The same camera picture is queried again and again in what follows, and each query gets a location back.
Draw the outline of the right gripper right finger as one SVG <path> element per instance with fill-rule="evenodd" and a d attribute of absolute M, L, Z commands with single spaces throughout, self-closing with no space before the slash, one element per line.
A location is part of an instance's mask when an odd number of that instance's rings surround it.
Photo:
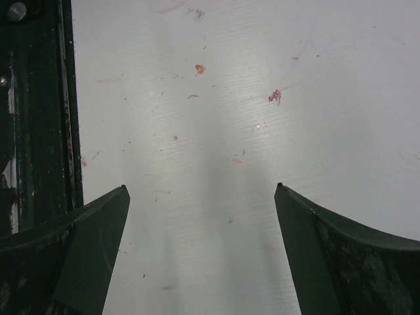
<path fill-rule="evenodd" d="M 418 314 L 419 242 L 278 184 L 275 204 L 301 314 Z"/>

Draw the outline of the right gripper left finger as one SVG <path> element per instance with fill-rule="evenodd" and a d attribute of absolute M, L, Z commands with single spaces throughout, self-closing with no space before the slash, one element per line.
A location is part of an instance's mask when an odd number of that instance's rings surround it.
<path fill-rule="evenodd" d="M 102 314 L 129 210 L 120 186 L 1 238 L 2 314 Z"/>

